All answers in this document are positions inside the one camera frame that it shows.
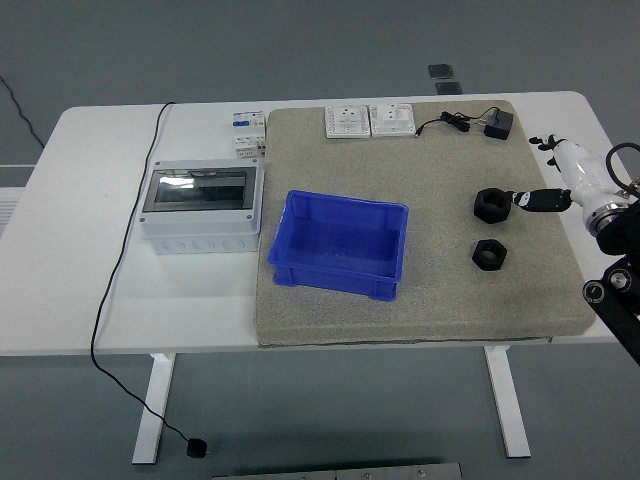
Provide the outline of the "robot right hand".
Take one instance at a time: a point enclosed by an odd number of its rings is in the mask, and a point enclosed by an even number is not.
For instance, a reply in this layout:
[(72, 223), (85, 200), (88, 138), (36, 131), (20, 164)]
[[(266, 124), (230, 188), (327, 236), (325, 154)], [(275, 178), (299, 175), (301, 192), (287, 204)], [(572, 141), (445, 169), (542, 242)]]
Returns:
[(547, 140), (532, 137), (529, 143), (541, 151), (551, 151), (549, 165), (555, 166), (565, 184), (564, 189), (540, 189), (526, 192), (508, 191), (512, 202), (530, 212), (563, 212), (573, 203), (589, 217), (604, 207), (621, 205), (619, 188), (605, 170), (604, 158), (566, 139), (550, 135)]

